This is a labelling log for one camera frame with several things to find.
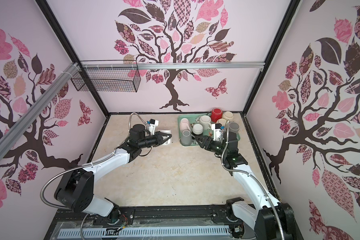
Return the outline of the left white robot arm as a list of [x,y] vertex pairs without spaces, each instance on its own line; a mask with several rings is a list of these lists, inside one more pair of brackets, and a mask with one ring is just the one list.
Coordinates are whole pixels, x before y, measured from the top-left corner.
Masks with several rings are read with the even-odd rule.
[[63,174],[54,198],[74,213],[98,215],[116,222],[121,215],[119,206],[94,194],[96,181],[135,160],[143,149],[159,147],[171,138],[172,134],[160,131],[152,134],[144,125],[134,125],[129,136],[113,153],[101,158],[97,164]]

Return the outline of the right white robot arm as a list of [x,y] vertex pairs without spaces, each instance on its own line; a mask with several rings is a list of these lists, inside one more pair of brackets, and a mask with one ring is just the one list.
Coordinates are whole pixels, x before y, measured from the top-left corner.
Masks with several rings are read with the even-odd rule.
[[245,158],[239,153],[235,133],[226,132],[215,141],[208,136],[196,136],[198,145],[220,158],[224,170],[244,188],[254,205],[245,201],[229,203],[231,213],[254,232],[257,240],[296,240],[298,238],[292,207],[282,204],[258,180]]

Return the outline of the black and white mug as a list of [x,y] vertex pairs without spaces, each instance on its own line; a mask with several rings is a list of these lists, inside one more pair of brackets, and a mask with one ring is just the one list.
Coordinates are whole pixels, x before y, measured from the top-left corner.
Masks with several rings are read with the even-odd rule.
[[192,127],[193,138],[200,137],[204,134],[204,127],[201,124],[194,124]]

